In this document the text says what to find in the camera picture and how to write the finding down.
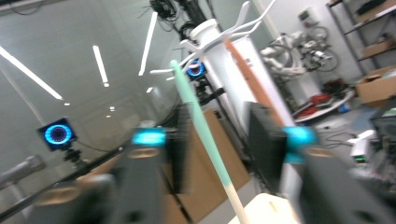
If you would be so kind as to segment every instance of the brown box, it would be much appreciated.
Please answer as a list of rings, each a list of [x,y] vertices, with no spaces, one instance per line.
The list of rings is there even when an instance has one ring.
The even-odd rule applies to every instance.
[[[361,101],[370,106],[381,106],[396,92],[396,77],[382,78],[396,65],[371,71],[356,86]]]
[[[371,9],[370,11],[358,16],[356,19],[358,22],[365,22],[370,20],[371,18],[374,18],[376,14],[390,8],[396,6],[396,0],[387,0],[383,4],[379,5],[378,7],[375,7]]]
[[[379,44],[373,44],[363,50],[364,57],[370,57],[377,53],[383,52],[387,49],[391,49],[395,46],[395,40],[393,37],[386,39],[384,42]]]
[[[233,185],[236,189],[241,189],[249,181],[250,176],[213,110],[206,110],[204,115]],[[193,125],[191,125],[191,162],[189,164],[191,193],[180,194],[179,197],[192,221],[198,223],[228,197]]]

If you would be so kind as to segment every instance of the white object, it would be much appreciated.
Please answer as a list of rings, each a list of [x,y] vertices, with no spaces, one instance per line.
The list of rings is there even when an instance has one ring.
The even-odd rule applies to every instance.
[[[318,24],[318,20],[316,19],[315,15],[314,15],[314,11],[312,10],[311,7],[307,8],[304,11],[302,11],[298,15],[298,18],[303,23],[303,26],[305,28],[311,28],[311,27],[313,27],[313,26]]]
[[[349,140],[347,140],[348,143],[352,143],[352,144],[356,144],[357,142],[359,142],[362,139],[365,138],[375,138],[375,131],[374,130],[367,130],[364,133],[360,133],[358,134],[357,138],[351,138]]]
[[[143,50],[142,63],[140,64],[139,76],[143,76],[146,70],[146,62],[149,56],[149,47],[151,45],[151,39],[152,39],[152,34],[154,33],[154,27],[155,24],[157,23],[157,16],[158,16],[157,12],[152,13],[151,21],[149,23],[149,28],[148,28],[148,37],[146,39],[145,49]]]
[[[259,194],[245,207],[251,224],[296,224],[300,223],[289,201],[270,194]],[[228,224],[239,224],[234,217]]]
[[[93,46],[92,48],[93,48],[93,53],[95,55],[96,62],[99,67],[100,76],[102,77],[102,82],[105,85],[108,82],[108,79],[107,79],[107,74],[106,74],[106,70],[105,70],[105,65],[103,64],[102,55],[100,54],[99,47]]]
[[[357,164],[365,164],[369,162],[373,153],[374,152],[371,150],[370,146],[370,140],[361,139],[353,145],[352,150],[350,151],[350,156]]]
[[[56,92],[53,88],[51,88],[47,83],[45,83],[40,77],[30,71],[23,63],[18,61],[14,56],[9,54],[3,47],[0,46],[0,55],[2,55],[5,59],[9,60],[12,64],[14,64],[18,69],[20,69],[26,76],[31,78],[35,83],[37,83],[41,88],[51,94],[55,99],[62,100],[62,96]]]
[[[217,23],[215,20],[206,21],[196,28],[200,33],[195,32],[195,29],[191,32],[191,38],[197,39],[201,45],[210,43],[213,39],[220,36],[220,32],[216,26]],[[213,74],[209,75],[216,75],[220,83],[223,84],[223,88],[232,102],[235,114],[243,130],[247,133],[248,110],[245,103],[256,102],[256,98],[239,71],[239,68],[233,62],[233,56],[225,48],[224,44],[218,44],[205,53],[203,62],[204,64],[209,64],[214,70]]]

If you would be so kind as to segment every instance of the white wall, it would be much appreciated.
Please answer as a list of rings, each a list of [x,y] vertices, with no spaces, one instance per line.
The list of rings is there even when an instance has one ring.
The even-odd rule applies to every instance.
[[[356,81],[361,76],[361,72],[332,20],[331,14],[326,7],[328,2],[329,0],[277,0],[268,13],[268,20],[280,33],[291,34],[296,31],[304,31],[305,28],[298,20],[298,14],[311,7],[319,21],[319,25],[329,29],[328,42],[332,45],[332,50],[339,55],[340,64],[335,70],[336,74],[339,74],[346,82]],[[257,7],[261,7],[259,10],[262,10],[271,3],[271,0],[256,0],[255,3]],[[323,81],[331,77],[335,76],[332,74],[319,75],[319,78]]]

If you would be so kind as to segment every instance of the shelf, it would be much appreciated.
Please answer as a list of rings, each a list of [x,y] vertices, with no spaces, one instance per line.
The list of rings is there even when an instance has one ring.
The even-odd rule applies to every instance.
[[[365,25],[368,25],[368,24],[372,23],[373,21],[378,21],[378,20],[380,20],[381,18],[384,18],[384,17],[387,16],[388,14],[391,14],[391,13],[393,13],[393,12],[395,12],[395,11],[396,11],[396,8],[394,8],[393,10],[388,11],[388,12],[386,12],[386,13],[380,14],[380,16],[371,18],[370,20],[368,20],[368,21],[366,21],[366,22],[358,23],[358,24],[356,24],[356,25],[353,26],[352,30],[346,32],[345,35],[349,35],[350,33],[352,33],[352,32],[354,32],[354,31],[360,29],[361,27],[363,27],[363,26],[365,26]]]
[[[393,47],[393,48],[391,48],[391,49],[387,49],[387,50],[381,51],[381,52],[379,52],[379,53],[377,53],[377,54],[373,54],[373,55],[368,56],[368,57],[362,57],[362,58],[358,59],[358,61],[361,62],[361,61],[364,61],[364,60],[366,60],[366,59],[373,58],[373,57],[375,57],[375,56],[377,56],[377,55],[380,55],[380,54],[383,54],[383,53],[385,53],[385,52],[392,51],[392,50],[396,50],[396,47]]]
[[[335,7],[335,6],[337,6],[338,4],[340,4],[340,3],[342,3],[343,2],[343,0],[339,0],[338,2],[335,2],[335,3],[329,3],[329,4],[327,4],[329,7]]]

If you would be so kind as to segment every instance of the fluorescent light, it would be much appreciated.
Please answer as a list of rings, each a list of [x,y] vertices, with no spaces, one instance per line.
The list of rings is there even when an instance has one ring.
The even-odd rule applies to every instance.
[[[151,39],[154,33],[155,23],[157,22],[157,15],[158,15],[157,12],[153,12],[151,16],[151,22],[149,23],[149,28],[148,28],[148,37],[146,38],[146,45],[145,45],[145,49],[143,50],[142,63],[140,64],[139,76],[143,76],[146,70],[146,61],[149,56],[149,46],[151,45]]]
[[[45,83],[41,78],[36,76],[32,71],[29,70],[23,63],[18,61],[14,56],[10,55],[5,49],[0,46],[0,55],[2,55],[5,59],[9,60],[12,64],[14,64],[17,68],[19,68],[26,76],[31,78],[35,83],[37,83],[40,87],[46,90],[49,94],[55,97],[58,100],[62,100],[62,96],[56,92],[53,88],[51,88],[47,83]]]
[[[102,81],[105,83],[104,85],[106,87],[106,83],[108,82],[108,80],[107,80],[105,66],[103,65],[102,55],[100,54],[99,47],[94,45],[92,48],[93,48],[93,53],[95,54],[96,62],[98,63],[100,76],[102,77]]]

